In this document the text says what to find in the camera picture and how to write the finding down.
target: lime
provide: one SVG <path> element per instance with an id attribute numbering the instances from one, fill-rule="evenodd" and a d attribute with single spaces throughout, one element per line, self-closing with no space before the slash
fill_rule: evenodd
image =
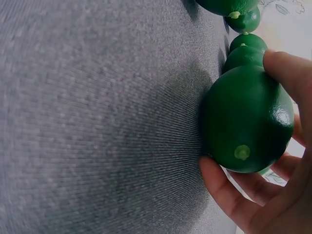
<path id="1" fill-rule="evenodd" d="M 259 172 L 259 174 L 260 174 L 260 175 L 264 175 L 266 172 L 269 171 L 269 169 L 270 169 L 270 167 L 267 167 L 267 168 L 261 170 L 261 171 Z"/>
<path id="2" fill-rule="evenodd" d="M 238 18 L 254 9 L 259 0 L 196 0 L 206 10 L 221 16 Z"/>
<path id="3" fill-rule="evenodd" d="M 229 53 L 231 53 L 234 49 L 236 49 L 243 43 L 247 46 L 251 46 L 259 51 L 262 51 L 263 53 L 268 49 L 266 43 L 261 37 L 258 37 L 255 34 L 245 33 L 237 36 L 232 41 Z"/>
<path id="4" fill-rule="evenodd" d="M 238 33 L 251 33 L 256 30 L 260 24 L 260 11 L 259 8 L 256 7 L 250 12 L 240 15 L 237 19 L 225 17 L 225 21 Z"/>
<path id="5" fill-rule="evenodd" d="M 240 47 L 234 49 L 232 53 L 229 54 L 225 61 L 223 72 L 227 72 L 235 67 L 244 65 L 258 65 L 263 66 L 263 53 L 242 44 Z"/>
<path id="6" fill-rule="evenodd" d="M 221 166 L 254 173 L 276 162 L 293 133 L 290 97 L 262 67 L 223 74 L 201 104 L 204 148 Z"/>

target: gray knit fabric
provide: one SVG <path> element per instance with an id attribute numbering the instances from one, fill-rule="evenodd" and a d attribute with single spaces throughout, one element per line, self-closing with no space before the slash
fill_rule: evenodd
<path id="1" fill-rule="evenodd" d="M 235 233 L 197 163 L 228 37 L 193 0 L 1 0 L 0 233 Z"/>

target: green lime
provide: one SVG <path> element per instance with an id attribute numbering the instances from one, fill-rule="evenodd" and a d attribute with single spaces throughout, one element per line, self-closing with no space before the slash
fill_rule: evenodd
<path id="1" fill-rule="evenodd" d="M 245 33 L 237 36 L 232 41 L 229 53 L 231 53 L 234 49 L 236 49 L 243 43 L 246 44 L 247 46 L 251 46 L 257 50 L 260 50 L 263 53 L 268 49 L 268 46 L 261 37 L 258 37 L 255 34 Z"/>
<path id="2" fill-rule="evenodd" d="M 225 61 L 223 67 L 223 73 L 239 66 L 244 65 L 258 65 L 263 66 L 263 53 L 242 44 L 240 47 L 234 49 L 232 53 L 229 54 Z"/>
<path id="3" fill-rule="evenodd" d="M 269 169 L 270 169 L 270 167 L 267 167 L 267 168 L 265 168 L 265 169 L 263 169 L 263 170 L 261 170 L 260 172 L 258 172 L 260 175 L 264 175 L 266 172 L 268 172 L 269 171 Z"/>
<path id="4" fill-rule="evenodd" d="M 206 10 L 221 16 L 238 18 L 254 9 L 259 0 L 196 0 Z"/>
<path id="5" fill-rule="evenodd" d="M 251 33 L 256 30 L 260 24 L 260 11 L 259 8 L 256 7 L 250 12 L 240 15 L 237 19 L 225 17 L 225 21 L 238 33 Z"/>
<path id="6" fill-rule="evenodd" d="M 254 173 L 272 165 L 293 133 L 292 101 L 260 66 L 240 66 L 223 74 L 200 111 L 204 148 L 234 172 Z"/>

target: finger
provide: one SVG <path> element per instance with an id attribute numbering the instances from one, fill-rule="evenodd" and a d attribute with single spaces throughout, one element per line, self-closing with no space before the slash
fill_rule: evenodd
<path id="1" fill-rule="evenodd" d="M 199 167 L 211 196 L 224 213 L 247 232 L 260 206 L 244 198 L 228 180 L 221 167 L 211 158 L 202 157 L 199 160 Z"/>
<path id="2" fill-rule="evenodd" d="M 283 188 L 267 182 L 259 173 L 241 174 L 230 172 L 230 175 L 245 193 L 261 206 L 277 196 Z"/>
<path id="3" fill-rule="evenodd" d="M 283 85 L 297 102 L 312 98 L 312 62 L 285 52 L 266 51 L 263 57 L 266 72 Z"/>
<path id="4" fill-rule="evenodd" d="M 301 127 L 300 116 L 297 114 L 294 115 L 294 128 L 292 137 L 302 146 L 306 147 L 306 142 L 304 140 L 303 131 Z"/>
<path id="5" fill-rule="evenodd" d="M 271 169 L 278 174 L 281 178 L 288 181 L 300 163 L 301 158 L 294 157 L 285 152 L 282 157 L 271 166 Z"/>

